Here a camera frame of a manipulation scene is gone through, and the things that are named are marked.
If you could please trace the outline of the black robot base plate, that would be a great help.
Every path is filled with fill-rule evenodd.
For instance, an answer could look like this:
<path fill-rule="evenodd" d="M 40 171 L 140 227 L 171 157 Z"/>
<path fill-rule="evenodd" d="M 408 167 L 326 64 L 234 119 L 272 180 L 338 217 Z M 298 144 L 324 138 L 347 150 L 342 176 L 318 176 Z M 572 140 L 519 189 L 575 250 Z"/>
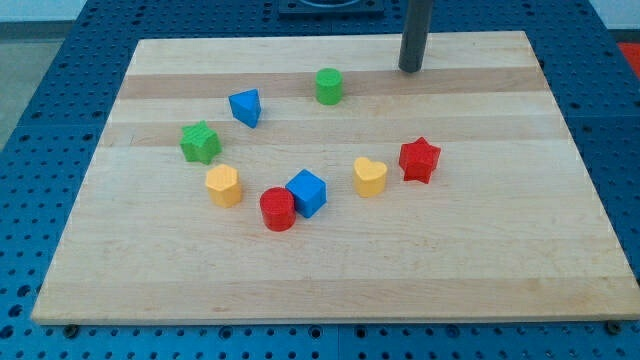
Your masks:
<path fill-rule="evenodd" d="M 278 0 L 280 17 L 380 15 L 383 0 Z"/>

